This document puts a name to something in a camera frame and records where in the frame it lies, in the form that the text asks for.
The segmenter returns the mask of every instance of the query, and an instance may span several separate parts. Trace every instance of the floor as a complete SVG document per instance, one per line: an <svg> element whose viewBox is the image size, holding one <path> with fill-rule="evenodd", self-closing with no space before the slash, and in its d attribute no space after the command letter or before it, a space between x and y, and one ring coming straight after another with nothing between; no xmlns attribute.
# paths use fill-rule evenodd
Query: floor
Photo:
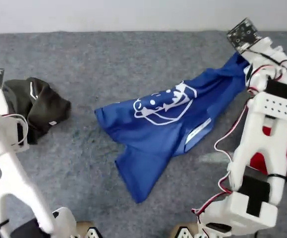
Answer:
<svg viewBox="0 0 287 238"><path fill-rule="evenodd" d="M262 34L287 53L287 32ZM99 128L94 109L170 88L207 67L222 66L233 52L219 31L0 35L5 80L38 77L72 102L69 120L18 154L51 209L69 207L77 220L94 221L106 238L166 238L176 223L193 221L190 209L218 191L216 182L226 172L226 160L213 144L247 95L240 94L188 154L170 162L141 204L133 202L114 164L123 146ZM233 151L240 137L237 129L222 147ZM12 227L33 217L14 197L7 201ZM259 237L287 238L287 186L276 228Z"/></svg>

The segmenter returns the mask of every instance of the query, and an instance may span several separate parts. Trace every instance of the printed graphic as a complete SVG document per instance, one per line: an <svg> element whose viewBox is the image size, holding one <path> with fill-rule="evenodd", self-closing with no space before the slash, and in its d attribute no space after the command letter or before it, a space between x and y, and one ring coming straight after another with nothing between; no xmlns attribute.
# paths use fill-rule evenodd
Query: printed graphic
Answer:
<svg viewBox="0 0 287 238"><path fill-rule="evenodd" d="M172 89L138 98L133 103L134 117L145 118L154 125L173 123L186 113L196 97L196 89L182 81Z"/></svg>

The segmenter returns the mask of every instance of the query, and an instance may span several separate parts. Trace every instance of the blue shirt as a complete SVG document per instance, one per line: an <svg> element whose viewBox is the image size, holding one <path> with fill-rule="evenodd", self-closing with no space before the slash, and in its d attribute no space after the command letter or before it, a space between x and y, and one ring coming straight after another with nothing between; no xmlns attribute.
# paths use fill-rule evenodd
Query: blue shirt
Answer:
<svg viewBox="0 0 287 238"><path fill-rule="evenodd" d="M169 160L211 131L218 115L245 88L245 59L234 54L172 89L95 110L100 126L124 152L115 163L135 202L143 202Z"/></svg>

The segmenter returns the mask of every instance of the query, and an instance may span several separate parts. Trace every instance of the white wall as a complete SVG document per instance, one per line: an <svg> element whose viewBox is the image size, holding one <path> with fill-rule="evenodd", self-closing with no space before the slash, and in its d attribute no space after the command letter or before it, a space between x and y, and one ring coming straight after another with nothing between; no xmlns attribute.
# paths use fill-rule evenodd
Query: white wall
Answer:
<svg viewBox="0 0 287 238"><path fill-rule="evenodd" d="M287 0L0 0L0 33L287 30Z"/></svg>

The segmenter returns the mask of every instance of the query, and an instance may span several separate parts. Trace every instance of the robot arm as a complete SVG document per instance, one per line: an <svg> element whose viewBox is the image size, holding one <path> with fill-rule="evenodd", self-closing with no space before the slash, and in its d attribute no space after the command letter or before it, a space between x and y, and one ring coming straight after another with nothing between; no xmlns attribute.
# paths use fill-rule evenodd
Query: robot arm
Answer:
<svg viewBox="0 0 287 238"><path fill-rule="evenodd" d="M24 117L17 119L15 115L8 114L8 105L2 92L2 77L3 69L0 69L0 238L81 238L72 212L62 207L52 213L16 156L17 152L29 148L26 140L28 124ZM36 217L13 232L5 210L4 197L7 194L13 194L27 204ZM93 228L88 233L87 237L100 237Z"/></svg>
<svg viewBox="0 0 287 238"><path fill-rule="evenodd" d="M247 103L240 145L228 166L231 193L198 214L200 227L221 237L274 227L287 179L287 56L282 47L271 47L270 38L259 37L248 19L228 37L250 63L246 86L254 97ZM271 128L270 135L264 134L264 126ZM265 158L267 182L244 176L256 153Z"/></svg>

